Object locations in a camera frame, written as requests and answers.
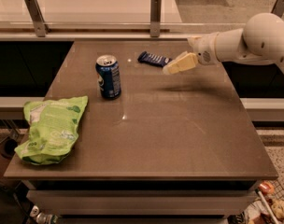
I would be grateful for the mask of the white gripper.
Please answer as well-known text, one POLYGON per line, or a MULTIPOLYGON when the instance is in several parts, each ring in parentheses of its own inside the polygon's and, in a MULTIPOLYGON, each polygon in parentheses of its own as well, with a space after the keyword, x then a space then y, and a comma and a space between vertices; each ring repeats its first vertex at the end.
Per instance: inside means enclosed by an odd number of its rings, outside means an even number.
POLYGON ((201 65, 213 65, 219 62, 215 41, 218 33, 207 35, 193 35, 188 38, 188 43, 192 47, 192 52, 184 51, 175 60, 163 68, 166 75, 174 75, 193 69, 198 63, 201 65))

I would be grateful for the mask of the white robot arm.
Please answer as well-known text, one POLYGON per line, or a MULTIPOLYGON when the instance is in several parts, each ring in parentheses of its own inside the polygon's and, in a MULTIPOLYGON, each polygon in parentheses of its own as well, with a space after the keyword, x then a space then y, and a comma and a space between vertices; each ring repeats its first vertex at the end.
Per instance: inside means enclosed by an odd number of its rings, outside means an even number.
POLYGON ((274 63, 284 74, 284 20, 272 13, 260 13, 243 28, 193 35, 192 52, 184 51, 163 68, 166 75, 193 69, 198 63, 213 65, 234 62, 246 65, 274 63))

